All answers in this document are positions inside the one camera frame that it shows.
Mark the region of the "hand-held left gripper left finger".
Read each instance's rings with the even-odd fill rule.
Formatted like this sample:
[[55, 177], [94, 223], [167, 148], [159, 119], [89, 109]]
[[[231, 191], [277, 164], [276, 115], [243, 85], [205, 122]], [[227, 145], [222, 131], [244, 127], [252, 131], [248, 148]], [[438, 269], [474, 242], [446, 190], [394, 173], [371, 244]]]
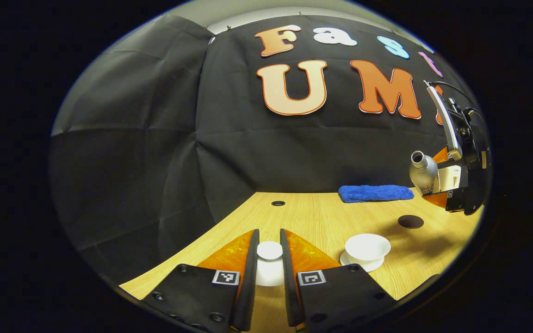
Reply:
[[141, 305], [193, 333], [249, 331], [259, 242], [253, 229], [197, 265], [178, 264]]

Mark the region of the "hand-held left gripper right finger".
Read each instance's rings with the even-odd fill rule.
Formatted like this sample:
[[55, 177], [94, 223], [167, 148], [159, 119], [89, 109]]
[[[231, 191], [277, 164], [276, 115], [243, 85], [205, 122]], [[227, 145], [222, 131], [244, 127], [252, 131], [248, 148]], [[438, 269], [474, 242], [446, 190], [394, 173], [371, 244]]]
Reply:
[[376, 325], [397, 301], [359, 264], [340, 265], [294, 232], [280, 230], [290, 327], [351, 331]]

